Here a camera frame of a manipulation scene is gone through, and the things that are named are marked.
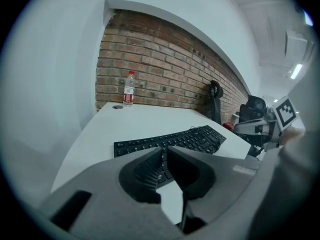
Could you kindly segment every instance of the white curved wall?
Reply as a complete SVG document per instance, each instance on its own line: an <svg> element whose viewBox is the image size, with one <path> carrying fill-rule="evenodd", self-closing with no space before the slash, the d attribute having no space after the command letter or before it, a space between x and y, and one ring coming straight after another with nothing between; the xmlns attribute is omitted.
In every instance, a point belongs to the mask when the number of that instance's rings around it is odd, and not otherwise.
<svg viewBox="0 0 320 240"><path fill-rule="evenodd" d="M21 198L51 191L75 139L95 114L105 0L32 0L1 56L1 154Z"/></svg>
<svg viewBox="0 0 320 240"><path fill-rule="evenodd" d="M109 0L110 5L116 1L139 5L141 12L196 35L252 94L258 91L255 43L230 0ZM95 114L99 44L111 15L105 0L32 0L6 42L0 60L0 151L30 205L50 193L69 148Z"/></svg>

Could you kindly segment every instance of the white desk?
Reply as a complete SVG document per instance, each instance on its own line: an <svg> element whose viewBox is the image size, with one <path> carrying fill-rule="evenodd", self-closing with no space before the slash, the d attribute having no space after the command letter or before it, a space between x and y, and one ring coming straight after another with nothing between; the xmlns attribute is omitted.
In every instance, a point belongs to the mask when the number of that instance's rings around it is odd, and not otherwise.
<svg viewBox="0 0 320 240"><path fill-rule="evenodd" d="M216 156L244 159L250 145L204 115L183 108L134 104L114 109L109 102L88 123L67 153L53 183L52 192L86 168L114 158L114 142L156 137L209 125L227 139ZM182 191L175 181L157 189L161 208L174 223L182 216Z"/></svg>

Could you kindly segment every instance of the plastic water bottle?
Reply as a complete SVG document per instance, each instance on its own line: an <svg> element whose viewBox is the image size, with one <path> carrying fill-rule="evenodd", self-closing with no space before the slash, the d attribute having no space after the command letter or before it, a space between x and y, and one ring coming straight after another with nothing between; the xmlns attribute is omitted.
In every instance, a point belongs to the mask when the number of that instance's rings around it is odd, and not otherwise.
<svg viewBox="0 0 320 240"><path fill-rule="evenodd" d="M131 107L134 104L135 94L135 72L129 71L129 75L125 80L123 105Z"/></svg>

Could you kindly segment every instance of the headphones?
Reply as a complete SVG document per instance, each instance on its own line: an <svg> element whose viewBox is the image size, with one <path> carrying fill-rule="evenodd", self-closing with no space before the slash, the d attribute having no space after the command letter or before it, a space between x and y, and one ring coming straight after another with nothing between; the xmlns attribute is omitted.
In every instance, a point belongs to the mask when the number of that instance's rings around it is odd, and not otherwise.
<svg viewBox="0 0 320 240"><path fill-rule="evenodd" d="M221 98L224 95L224 89L222 89L222 87L217 81L211 80L210 83L210 96L213 95L214 98Z"/></svg>

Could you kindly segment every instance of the ceiling light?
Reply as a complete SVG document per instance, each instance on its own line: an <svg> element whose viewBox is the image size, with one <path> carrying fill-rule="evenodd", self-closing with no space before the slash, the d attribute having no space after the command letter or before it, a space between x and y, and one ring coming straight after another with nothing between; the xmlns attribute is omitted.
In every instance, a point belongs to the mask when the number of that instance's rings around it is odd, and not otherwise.
<svg viewBox="0 0 320 240"><path fill-rule="evenodd" d="M295 79L297 77L301 68L302 68L302 64L298 64L295 66L295 69L291 75L291 79Z"/></svg>
<svg viewBox="0 0 320 240"><path fill-rule="evenodd" d="M308 15L308 13L306 13L306 11L303 11L304 12L304 21L305 21L305 24L309 25L309 26L313 26L314 23L312 22L312 19L310 18L310 16Z"/></svg>

